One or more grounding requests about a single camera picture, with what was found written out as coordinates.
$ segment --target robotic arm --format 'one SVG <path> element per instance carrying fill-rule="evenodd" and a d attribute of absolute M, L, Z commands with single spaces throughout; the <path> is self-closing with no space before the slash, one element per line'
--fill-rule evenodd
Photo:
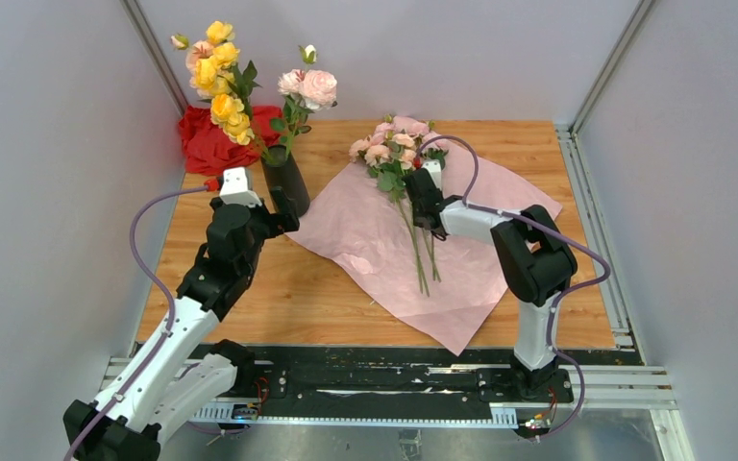
<path fill-rule="evenodd" d="M 98 409 L 114 400 L 78 447 L 78 459 L 156 460 L 160 447 L 202 405 L 225 392 L 245 392 L 252 385 L 253 353 L 227 340 L 174 382 L 188 355 L 250 287 L 264 241 L 299 228 L 295 206 L 280 188 L 270 190 L 277 210 L 270 213 L 253 192 L 246 169 L 225 171 L 221 182 L 219 197 L 210 201 L 213 218 L 206 231 L 208 241 L 200 246 L 177 289 L 174 318 L 169 322 L 166 314 L 123 373 L 92 403 L 75 400 L 63 415 L 71 444 L 99 416 Z M 166 339 L 158 346 L 156 338 L 163 335 Z M 134 385 L 121 394 L 123 384 L 143 366 Z"/>
<path fill-rule="evenodd" d="M 558 369 L 556 355 L 549 347 L 547 331 L 551 303 L 578 269 L 570 247 L 527 224 L 464 205 L 461 197 L 444 198 L 440 164 L 428 160 L 404 178 L 406 193 L 413 203 L 414 224 L 431 231 L 440 240 L 449 235 L 470 237 L 493 245 L 507 281 L 519 300 L 519 337 L 511 358 L 510 385 L 523 399 L 545 393 Z M 558 231 L 548 211 L 540 205 L 511 210 Z M 538 244 L 533 252 L 527 243 Z M 552 325 L 555 340 L 557 323 Z"/>

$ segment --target pink wrapping paper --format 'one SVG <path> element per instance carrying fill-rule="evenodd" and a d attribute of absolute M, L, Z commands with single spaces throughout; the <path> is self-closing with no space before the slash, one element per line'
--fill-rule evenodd
<path fill-rule="evenodd" d="M 395 117 L 394 125 L 404 129 L 413 121 Z M 440 145 L 449 151 L 443 194 L 462 195 L 473 173 L 471 154 L 454 143 Z M 442 277 L 442 282 L 437 282 L 431 278 L 431 264 L 418 234 L 431 296 L 421 294 L 406 225 L 376 184 L 362 161 L 347 164 L 312 202 L 301 218 L 301 228 L 287 236 L 340 265 L 392 315 L 460 354 L 507 289 L 496 251 L 465 237 L 436 241 L 437 268 Z M 553 218 L 561 211 L 561 204 L 544 192 L 483 158 L 469 200 L 507 209 L 541 204 Z"/>

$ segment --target black vase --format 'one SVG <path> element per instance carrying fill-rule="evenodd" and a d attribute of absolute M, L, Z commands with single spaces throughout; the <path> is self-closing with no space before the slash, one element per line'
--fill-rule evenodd
<path fill-rule="evenodd" d="M 298 216 L 304 216 L 309 209 L 309 193 L 295 158 L 292 153 L 287 152 L 285 146 L 272 146 L 269 150 L 273 161 L 268 162 L 264 157 L 261 158 L 267 188 L 281 187 L 287 198 L 295 202 Z"/>

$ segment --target gray wall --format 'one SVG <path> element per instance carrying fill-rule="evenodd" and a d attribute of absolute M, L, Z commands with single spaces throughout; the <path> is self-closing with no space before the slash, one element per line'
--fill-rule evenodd
<path fill-rule="evenodd" d="M 66 406 L 129 348 L 128 226 L 179 187 L 178 118 L 120 2 L 0 1 L 0 460 L 62 459 Z"/>
<path fill-rule="evenodd" d="M 318 118 L 428 118 L 570 122 L 637 0 L 140 0 L 185 95 L 196 101 L 180 32 L 204 38 L 214 20 L 236 27 L 275 104 L 279 76 L 312 43 L 317 68 L 338 79 L 335 110 Z"/>
<path fill-rule="evenodd" d="M 581 141 L 697 459 L 738 458 L 738 2 L 659 2 Z"/>

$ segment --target table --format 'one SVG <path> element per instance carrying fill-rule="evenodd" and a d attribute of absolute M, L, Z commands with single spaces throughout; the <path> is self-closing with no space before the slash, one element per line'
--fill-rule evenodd
<path fill-rule="evenodd" d="M 300 136 L 293 151 L 314 198 L 349 161 L 353 141 L 374 130 L 377 120 L 316 121 Z M 559 201 L 560 230 L 585 242 L 567 170 L 550 122 L 438 121 L 435 130 L 467 140 L 481 157 L 519 174 Z M 267 199 L 259 164 L 250 167 L 254 189 Z M 207 178 L 187 174 L 183 187 L 202 185 Z M 205 241 L 214 193 L 180 197 L 157 268 L 157 275 L 176 290 Z M 592 261 L 574 250 L 578 273 L 573 282 L 594 277 Z M 146 340 L 167 310 L 165 297 L 152 287 L 137 332 Z M 472 339 L 470 348 L 512 348 L 517 336 L 516 298 L 507 291 Z M 286 236 L 265 243 L 251 288 L 208 338 L 259 345 L 352 345 L 435 347 L 438 343 L 395 319 L 334 262 L 313 254 Z M 561 348 L 612 349 L 615 343 L 601 291 L 588 287 L 562 304 L 557 344 Z"/>

